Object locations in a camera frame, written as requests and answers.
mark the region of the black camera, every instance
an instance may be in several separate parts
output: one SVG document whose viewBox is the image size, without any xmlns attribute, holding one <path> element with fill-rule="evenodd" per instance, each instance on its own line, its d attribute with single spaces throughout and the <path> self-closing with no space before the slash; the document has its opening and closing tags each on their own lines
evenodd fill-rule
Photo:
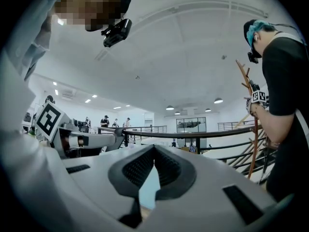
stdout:
<svg viewBox="0 0 309 232">
<path fill-rule="evenodd" d="M 125 40 L 132 26 L 130 19 L 124 19 L 116 25 L 109 26 L 108 29 L 101 32 L 101 35 L 105 35 L 103 45 L 105 47 L 111 47 L 118 42 Z"/>
<path fill-rule="evenodd" d="M 259 60 L 254 56 L 252 52 L 248 52 L 248 58 L 251 63 L 258 64 Z"/>
</svg>

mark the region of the black shirt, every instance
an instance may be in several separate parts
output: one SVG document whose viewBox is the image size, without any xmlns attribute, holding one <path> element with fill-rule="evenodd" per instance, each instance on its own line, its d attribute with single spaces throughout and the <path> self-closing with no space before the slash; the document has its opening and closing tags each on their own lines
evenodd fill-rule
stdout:
<svg viewBox="0 0 309 232">
<path fill-rule="evenodd" d="M 107 123 L 107 125 L 103 125 L 101 127 L 108 127 L 110 122 L 108 121 L 108 119 L 101 119 L 101 123 Z"/>
<path fill-rule="evenodd" d="M 306 106 L 309 63 L 303 44 L 289 38 L 274 39 L 263 53 L 263 74 L 269 91 L 269 112 L 276 116 L 295 113 L 309 124 Z M 279 201 L 304 190 L 308 175 L 309 149 L 303 129 L 294 116 L 290 131 L 279 145 L 276 163 L 267 181 L 267 190 Z"/>
</svg>

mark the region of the ceiling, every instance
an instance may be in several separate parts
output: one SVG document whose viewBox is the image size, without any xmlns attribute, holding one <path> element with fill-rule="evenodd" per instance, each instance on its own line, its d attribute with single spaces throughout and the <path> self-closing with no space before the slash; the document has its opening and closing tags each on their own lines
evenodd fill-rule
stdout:
<svg viewBox="0 0 309 232">
<path fill-rule="evenodd" d="M 132 108 L 131 106 L 126 107 L 126 105 L 128 104 L 112 101 L 106 98 L 102 98 L 100 96 L 93 98 L 92 96 L 96 93 L 89 94 L 85 91 L 79 90 L 72 86 L 68 86 L 64 83 L 57 82 L 57 85 L 55 86 L 53 84 L 54 80 L 42 77 L 37 74 L 34 74 L 31 78 L 34 79 L 34 81 L 41 90 L 44 90 L 47 95 L 51 94 L 56 101 L 57 99 L 62 99 L 85 107 L 92 107 L 101 110 L 110 110 L 112 112 L 123 111 L 124 109 Z M 89 103 L 85 103 L 85 101 L 88 99 L 90 99 L 91 101 Z"/>
<path fill-rule="evenodd" d="M 277 0 L 132 0 L 126 17 L 133 22 L 130 35 L 112 48 L 103 47 L 100 31 L 55 22 L 45 61 L 57 59 L 63 67 L 55 72 L 43 61 L 36 73 L 166 116 L 174 114 L 168 105 L 216 112 L 247 95 L 236 59 L 252 67 L 251 79 L 266 83 L 261 64 L 248 61 L 243 24 L 260 18 L 293 25 Z M 217 97 L 224 102 L 214 104 Z"/>
</svg>

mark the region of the black t-shirt sleeve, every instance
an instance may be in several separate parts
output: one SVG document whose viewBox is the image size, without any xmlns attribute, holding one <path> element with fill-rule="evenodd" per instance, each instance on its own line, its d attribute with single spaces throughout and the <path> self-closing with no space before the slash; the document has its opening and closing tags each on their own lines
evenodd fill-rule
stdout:
<svg viewBox="0 0 309 232">
<path fill-rule="evenodd" d="M 295 83 L 293 57 L 275 40 L 264 51 L 263 74 L 269 92 L 269 112 L 276 116 L 295 112 Z"/>
</svg>

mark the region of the rectangular ceiling light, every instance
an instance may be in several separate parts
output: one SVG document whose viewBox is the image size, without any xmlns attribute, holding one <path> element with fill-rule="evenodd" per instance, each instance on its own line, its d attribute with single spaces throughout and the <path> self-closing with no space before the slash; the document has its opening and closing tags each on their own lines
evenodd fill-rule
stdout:
<svg viewBox="0 0 309 232">
<path fill-rule="evenodd" d="M 58 24 L 62 25 L 64 24 L 64 21 L 58 18 Z"/>
</svg>

